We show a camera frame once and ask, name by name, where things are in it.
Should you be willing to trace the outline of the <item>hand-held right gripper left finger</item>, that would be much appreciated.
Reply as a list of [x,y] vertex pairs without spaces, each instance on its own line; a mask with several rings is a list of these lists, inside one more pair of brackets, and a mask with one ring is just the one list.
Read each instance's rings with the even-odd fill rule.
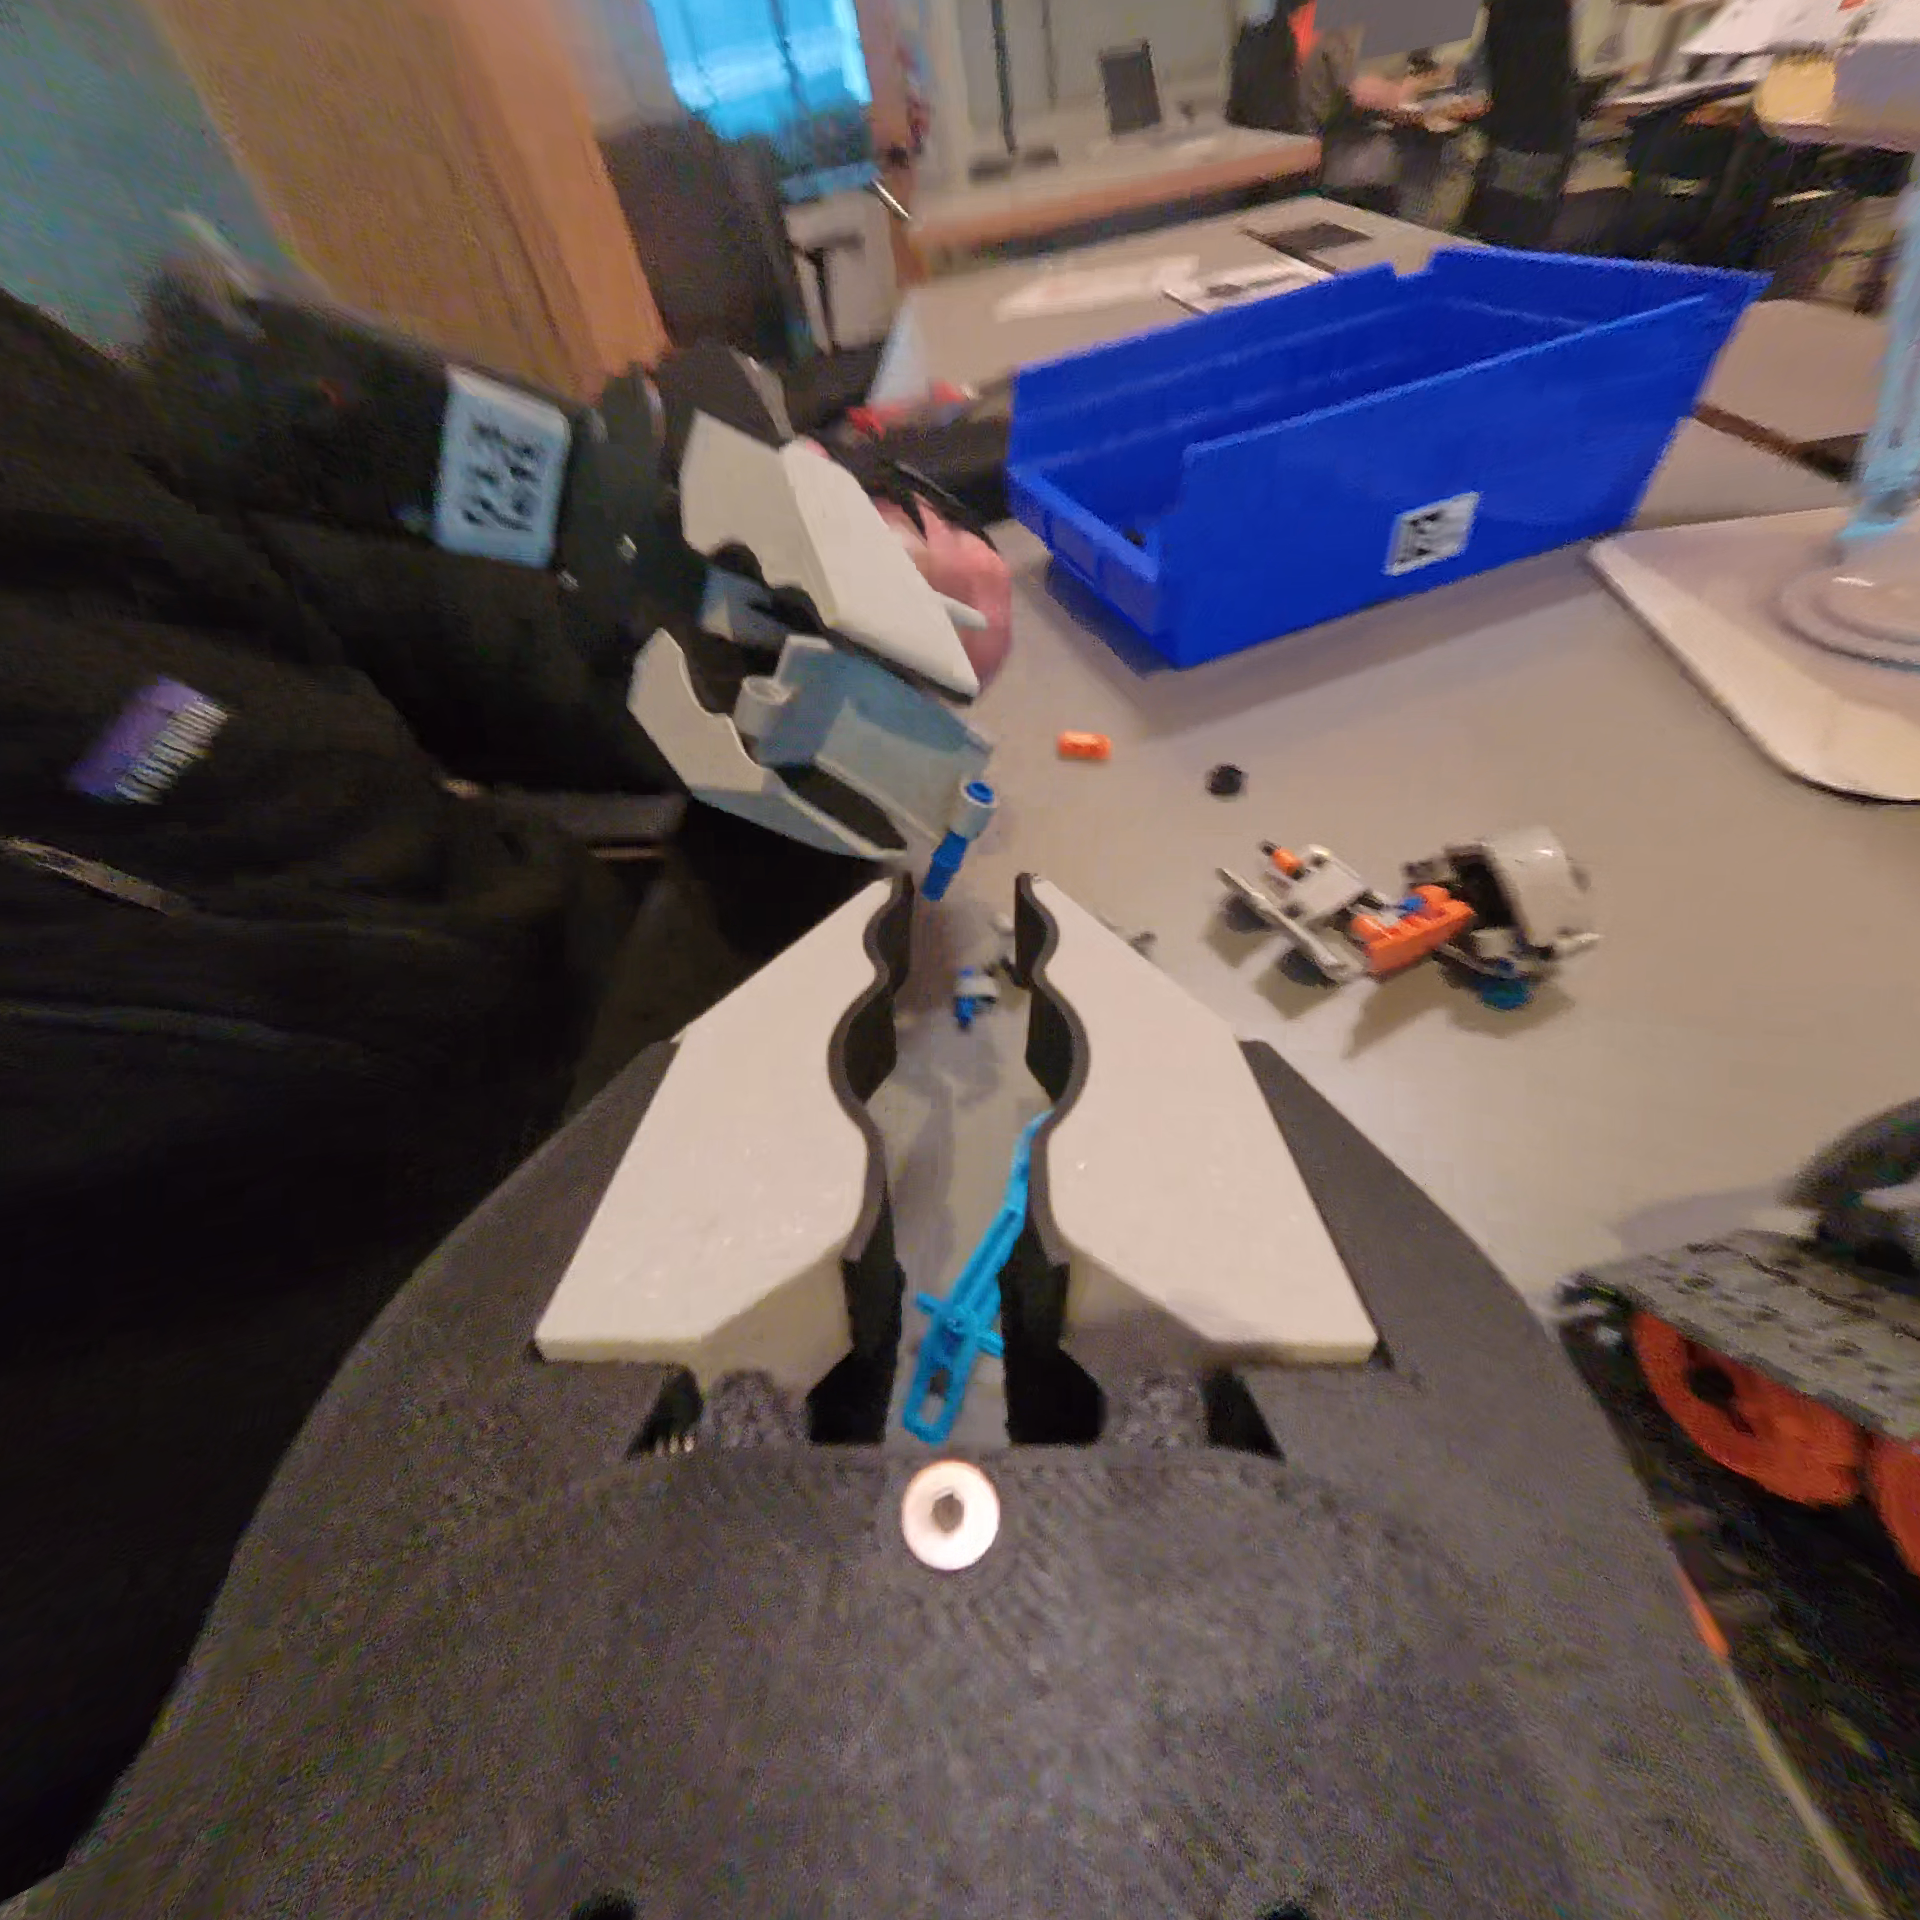
[[549,1362],[828,1375],[886,1344],[900,1279],[876,1088],[916,888],[866,885],[670,1041],[535,1322]]

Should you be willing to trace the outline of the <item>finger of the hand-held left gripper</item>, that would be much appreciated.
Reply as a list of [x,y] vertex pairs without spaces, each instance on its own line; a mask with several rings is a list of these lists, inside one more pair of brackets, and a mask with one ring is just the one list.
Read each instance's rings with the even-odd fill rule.
[[910,846],[886,816],[885,833],[870,836],[760,766],[733,719],[702,703],[688,655],[666,629],[655,629],[632,661],[628,713],[688,796],[708,808],[818,852],[881,866],[908,860]]
[[896,529],[834,458],[696,413],[680,452],[679,517],[695,552],[744,559],[778,606],[806,607],[831,641],[951,701],[978,696],[957,618],[965,607],[921,578]]

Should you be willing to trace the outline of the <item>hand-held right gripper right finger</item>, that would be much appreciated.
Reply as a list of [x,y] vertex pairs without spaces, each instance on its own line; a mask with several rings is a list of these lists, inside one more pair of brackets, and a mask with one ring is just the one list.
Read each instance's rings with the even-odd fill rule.
[[1040,1340],[1088,1369],[1365,1364],[1378,1328],[1232,1025],[1016,879]]

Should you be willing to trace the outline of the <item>grey curved panel brick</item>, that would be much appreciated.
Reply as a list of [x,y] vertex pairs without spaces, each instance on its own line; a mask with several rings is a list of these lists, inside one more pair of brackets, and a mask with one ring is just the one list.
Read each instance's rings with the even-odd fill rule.
[[870,836],[886,816],[908,854],[938,844],[957,790],[988,780],[991,761],[991,742],[943,696],[801,634],[770,674],[740,680],[730,719],[794,792]]

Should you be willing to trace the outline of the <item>blue pin connector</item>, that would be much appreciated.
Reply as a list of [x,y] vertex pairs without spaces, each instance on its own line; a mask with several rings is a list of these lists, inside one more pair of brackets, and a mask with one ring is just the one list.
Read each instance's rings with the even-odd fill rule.
[[1025,994],[1016,953],[1016,919],[1010,909],[990,912],[961,941],[951,978],[951,1018],[968,1032],[988,1014]]

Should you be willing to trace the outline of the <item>blue plastic bin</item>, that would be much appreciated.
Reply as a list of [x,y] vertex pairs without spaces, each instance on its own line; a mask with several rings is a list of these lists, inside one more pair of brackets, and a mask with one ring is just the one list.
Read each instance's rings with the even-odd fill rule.
[[1194,666],[1632,520],[1761,272],[1441,246],[1021,367],[1005,490]]

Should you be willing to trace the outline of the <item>person's left hand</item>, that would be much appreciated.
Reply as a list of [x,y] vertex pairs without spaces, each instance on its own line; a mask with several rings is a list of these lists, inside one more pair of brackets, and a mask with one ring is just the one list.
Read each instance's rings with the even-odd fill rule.
[[885,498],[876,505],[928,586],[972,607],[975,623],[961,626],[960,639],[975,680],[988,687],[1013,650],[1015,584],[1005,559],[985,537],[936,513],[924,495],[911,506]]

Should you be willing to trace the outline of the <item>blue brick separator tool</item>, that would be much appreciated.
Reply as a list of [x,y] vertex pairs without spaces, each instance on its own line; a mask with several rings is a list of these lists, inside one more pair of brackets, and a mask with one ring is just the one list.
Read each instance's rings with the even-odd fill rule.
[[980,1359],[1004,1356],[1000,1272],[1021,1238],[1033,1149],[1048,1110],[1024,1125],[1015,1140],[1005,1186],[988,1230],[943,1293],[918,1293],[926,1316],[916,1362],[902,1398],[900,1425],[928,1447],[941,1447],[965,1409]]

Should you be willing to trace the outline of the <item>wooden cabinet panel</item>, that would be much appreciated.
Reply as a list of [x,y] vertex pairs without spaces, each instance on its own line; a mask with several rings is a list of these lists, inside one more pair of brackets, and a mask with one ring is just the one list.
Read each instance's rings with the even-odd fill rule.
[[573,5],[158,1],[146,13],[325,293],[597,398],[666,349]]

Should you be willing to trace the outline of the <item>grey orange brick assembly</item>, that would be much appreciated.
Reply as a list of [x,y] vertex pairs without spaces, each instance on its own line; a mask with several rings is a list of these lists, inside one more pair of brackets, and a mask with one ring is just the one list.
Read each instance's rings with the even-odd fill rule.
[[1480,1006],[1517,1012],[1599,944],[1590,878],[1540,824],[1446,844],[1386,888],[1330,848],[1270,841],[1255,870],[1215,879],[1226,917],[1330,986],[1440,966]]

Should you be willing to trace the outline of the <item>printed paper sheets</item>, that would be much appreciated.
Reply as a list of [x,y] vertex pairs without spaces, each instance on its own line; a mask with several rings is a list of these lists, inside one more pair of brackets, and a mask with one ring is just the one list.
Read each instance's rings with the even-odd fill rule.
[[1330,279],[1327,270],[1296,256],[1208,272],[1199,270],[1194,256],[1149,256],[1113,268],[1034,273],[1000,297],[991,312],[998,322],[1016,322],[1162,301],[1199,317],[1237,303],[1281,297],[1326,279]]

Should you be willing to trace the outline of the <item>long background table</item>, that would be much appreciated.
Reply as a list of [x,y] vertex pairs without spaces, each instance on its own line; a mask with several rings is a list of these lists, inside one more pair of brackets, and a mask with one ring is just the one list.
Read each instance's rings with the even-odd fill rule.
[[902,241],[928,272],[953,256],[1048,237],[1125,213],[1176,208],[1250,188],[1308,178],[1320,160],[1314,134],[1212,128],[1167,141],[1110,141],[1068,160],[921,190]]

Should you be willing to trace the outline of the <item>person's dark upper body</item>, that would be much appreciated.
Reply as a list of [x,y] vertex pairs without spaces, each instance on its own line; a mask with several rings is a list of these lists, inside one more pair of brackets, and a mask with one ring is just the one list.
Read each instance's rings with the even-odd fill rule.
[[625,903],[500,785],[664,783],[549,568],[237,480],[5,297],[1,1854],[144,1744],[343,1356],[556,1120]]

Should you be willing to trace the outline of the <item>grey orange tracked toy robot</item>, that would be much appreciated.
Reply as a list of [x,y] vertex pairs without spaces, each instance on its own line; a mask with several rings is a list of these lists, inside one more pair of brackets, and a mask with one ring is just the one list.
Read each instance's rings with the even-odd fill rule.
[[1905,1098],[1788,1178],[1790,1228],[1593,1264],[1551,1297],[1719,1650],[1780,1629],[1916,1686],[1916,1173]]

